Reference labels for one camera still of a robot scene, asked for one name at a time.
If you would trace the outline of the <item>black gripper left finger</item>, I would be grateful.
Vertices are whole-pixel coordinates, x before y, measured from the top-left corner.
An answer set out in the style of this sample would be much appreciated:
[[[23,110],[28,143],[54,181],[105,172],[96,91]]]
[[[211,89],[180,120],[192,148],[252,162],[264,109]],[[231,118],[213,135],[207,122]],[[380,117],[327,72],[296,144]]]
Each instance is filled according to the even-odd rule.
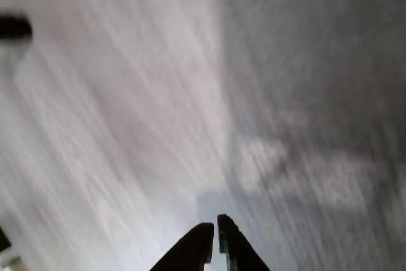
[[[150,270],[204,270],[213,253],[214,224],[200,223],[188,231]]]

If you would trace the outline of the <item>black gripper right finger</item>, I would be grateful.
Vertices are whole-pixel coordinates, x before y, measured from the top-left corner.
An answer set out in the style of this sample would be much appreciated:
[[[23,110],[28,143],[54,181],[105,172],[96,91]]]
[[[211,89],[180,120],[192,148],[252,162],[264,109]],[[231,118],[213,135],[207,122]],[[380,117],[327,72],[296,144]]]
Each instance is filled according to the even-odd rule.
[[[227,270],[270,270],[228,215],[218,215],[217,224],[219,252],[226,257]]]

